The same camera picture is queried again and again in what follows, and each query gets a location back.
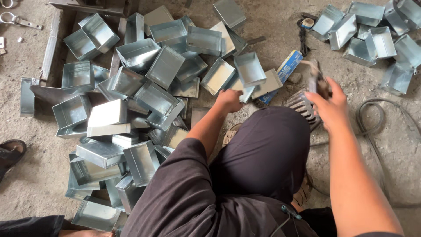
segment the forearm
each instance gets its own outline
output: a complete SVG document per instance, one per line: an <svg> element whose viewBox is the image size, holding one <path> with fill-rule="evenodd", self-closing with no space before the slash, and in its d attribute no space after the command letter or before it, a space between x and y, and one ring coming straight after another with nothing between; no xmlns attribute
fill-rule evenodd
<svg viewBox="0 0 421 237"><path fill-rule="evenodd" d="M392 208L362 160L349 125L330 133L330 196L338 236L403 234Z"/></svg>
<svg viewBox="0 0 421 237"><path fill-rule="evenodd" d="M214 105L208 113L190 130L186 138L196 138L202 142L209 158L215 148L222 124L228 112L219 105Z"/></svg>

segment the concrete floor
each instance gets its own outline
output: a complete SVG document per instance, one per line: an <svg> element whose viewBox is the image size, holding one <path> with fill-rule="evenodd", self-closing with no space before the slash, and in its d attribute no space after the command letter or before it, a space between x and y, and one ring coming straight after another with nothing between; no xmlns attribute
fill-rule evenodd
<svg viewBox="0 0 421 237"><path fill-rule="evenodd" d="M383 5L387 0L362 0L377 5ZM219 22L212 10L214 0L193 0L190 9L184 7L184 0L154 0L141 1L139 13L146 14L165 4L174 19L187 14L198 27L210 28ZM305 11L318 14L328 3L346 10L350 1L339 0L296 0L296 1L252 1L237 0L247 16L246 24L236 32L246 40L266 36L267 40L248 47L248 51L256 51L260 63L265 71L277 69L285 57L299 49L298 28L296 21L300 12ZM75 149L78 140L64 140L55 137L57 124L54 117L37 116L36 118L19 117L20 78L39 77L44 51L49 36L49 28L55 8L47 0L19 1L17 7L10 11L15 15L44 25L43 30L13 25L0 25L0 34L6 38L7 54L0 57L0 141L21 139L28 145L28 152L23 159L12 168L0 184L0 220L18 219L27 216L44 216L65 214L72 219L79 202L64 196L67 189L69 175L68 153ZM421 32L412 34L413 38L421 39ZM421 127L421 76L414 76L408 90L403 97L393 96L378 89L381 77L387 67L387 62L379 62L372 68L364 67L342 58L343 51L331 51L329 44L325 44L307 36L307 42L312 52L307 59L318 59L325 75L336 79L349 97L349 109L353 127L355 110L367 98L380 97L398 102L412 115ZM203 57L212 65L214 57ZM309 76L308 68L299 66L303 78ZM286 87L280 89L272 100L271 105L282 105L286 98L296 91L305 88L305 80L294 84L291 91ZM191 105L210 107L215 101L203 88L200 98L190 100ZM385 109L385 120L381 131L373 134L381 152L381 158L390 176L389 190L394 202L414 203L421 200L421 169L420 143L408 135L409 129L400 112L386 103L381 103ZM252 104L246 105L241 111L228 116L222 134L228 127L242 122L257 108ZM375 124L378 117L375 109L367 110L365 116L368 125ZM327 138L321 128L312 134L312 141L317 142ZM364 158L378 177L373 153L366 141L358 139ZM308 170L314 182L322 190L329 189L328 147L312 148L308 160ZM308 207L329 206L329 198L312 192ZM406 236L421 235L421 209L395 209L404 228Z"/></svg>

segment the pile of metal boxes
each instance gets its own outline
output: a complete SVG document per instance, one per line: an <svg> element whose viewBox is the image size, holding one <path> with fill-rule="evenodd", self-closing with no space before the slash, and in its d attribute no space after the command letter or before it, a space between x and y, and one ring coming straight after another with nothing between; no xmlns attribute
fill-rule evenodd
<svg viewBox="0 0 421 237"><path fill-rule="evenodd" d="M421 27L421 7L413 0L390 0L385 6L351 2L346 13L329 4L310 34L330 42L332 50L349 44L343 57L371 67L378 60L394 58L380 88L404 95L412 75L421 65L421 45L407 33Z"/></svg>
<svg viewBox="0 0 421 237"><path fill-rule="evenodd" d="M131 213L160 164L186 137L187 104L199 97L200 85L214 96L221 89L243 90L243 102L259 86L256 97L282 86L274 69L263 71L255 52L241 54L247 43L233 31L246 19L239 6L219 0L213 8L221 22L211 29L197 27L188 16L174 20L161 6L129 16L120 37L106 18L90 15L64 38L78 62L64 64L61 88L22 78L21 115L33 116L34 98L42 98L56 118L56 136L79 138L69 154L65 194L81 201L72 223L111 231L121 212ZM114 75L90 61L112 48L122 65ZM208 65L199 54L216 60L201 82ZM229 56L233 65L224 60ZM193 107L191 126L208 111ZM107 200L99 199L96 193L105 188Z"/></svg>

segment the sandal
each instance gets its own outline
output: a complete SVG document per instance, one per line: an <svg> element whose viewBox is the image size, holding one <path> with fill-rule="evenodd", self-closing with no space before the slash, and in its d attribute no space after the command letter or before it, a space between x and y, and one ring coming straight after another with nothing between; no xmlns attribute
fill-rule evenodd
<svg viewBox="0 0 421 237"><path fill-rule="evenodd" d="M0 182L6 172L22 159L27 148L25 142L17 139L0 144Z"/></svg>
<svg viewBox="0 0 421 237"><path fill-rule="evenodd" d="M293 202L296 202L298 206L302 206L310 198L310 192L313 189L311 185L313 178L309 174L304 175L303 183L301 184L300 190L293 196Z"/></svg>
<svg viewBox="0 0 421 237"><path fill-rule="evenodd" d="M228 129L228 131L225 133L224 140L222 141L222 148L224 148L231 140L232 138L237 134L238 129L240 129L242 123L240 124L234 124L232 127Z"/></svg>

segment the black cable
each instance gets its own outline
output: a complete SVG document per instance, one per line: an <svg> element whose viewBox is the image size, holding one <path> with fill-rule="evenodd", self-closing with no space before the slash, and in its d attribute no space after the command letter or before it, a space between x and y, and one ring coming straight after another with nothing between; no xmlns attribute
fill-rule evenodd
<svg viewBox="0 0 421 237"><path fill-rule="evenodd" d="M413 204L407 204L407 203L400 203L400 202L390 202L390 196L389 196L389 192L387 190L387 186L386 186L386 177L385 177L385 173L386 173L386 168L383 164L383 162L380 159L380 152L378 150L378 148L376 147L376 143L374 142L374 139L370 136L370 133L377 131L383 120L384 120L384 110L383 108L375 103L375 102L388 102L391 103L392 105L394 105L395 107L397 107L401 113L404 115L406 122L408 124L408 127L410 129L410 131L414 132L414 134L416 135L416 138L419 140L419 142L421 142L421 133L417 127L417 124L415 123L415 121L411 118L411 116L408 114L408 112L406 112L406 110L404 108L402 108L399 104L391 101L391 100L387 100L387 99L381 99L381 98L373 98L373 99L368 99L366 101L364 101L363 103L361 103L358 106L358 109L356 111L356 119L357 119L357 124L359 129L361 130L361 133L356 134L355 136L364 136L371 148L371 150L374 151L375 154L375 160L377 163L377 167L378 170L380 171L380 187L382 189L382 191L384 192L384 195L386 196L386 198L389 200L389 203L392 207L394 208L419 208L421 207L421 202L419 203L413 203ZM378 120L378 123L370 130L367 130L365 125L362 122L362 111L366 106L375 106L379 113L380 113L380 118ZM316 143L316 144L311 144L310 146L318 146L318 145L323 145L323 144L327 144L329 143L329 141L325 141L325 142L321 142L321 143ZM311 180L309 180L310 185L319 193L326 195L328 197L330 197L329 193L326 193L324 191L321 191L318 187L314 186L314 184L311 182Z"/></svg>
<svg viewBox="0 0 421 237"><path fill-rule="evenodd" d="M300 19L297 21L298 28L300 28L300 32L298 36L300 37L301 48L300 52L303 57L307 56L311 49L306 45L306 29L301 26L301 23L304 19Z"/></svg>

